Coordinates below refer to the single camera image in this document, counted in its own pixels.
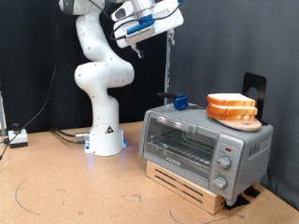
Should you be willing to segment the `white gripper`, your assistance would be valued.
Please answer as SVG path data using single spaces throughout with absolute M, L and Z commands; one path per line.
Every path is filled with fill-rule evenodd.
M 185 0 L 123 0 L 112 13 L 112 39 L 120 48 L 131 46 L 139 59 L 144 52 L 136 43 L 168 31 L 168 42 L 175 45 L 174 28 L 183 24 L 179 7 Z

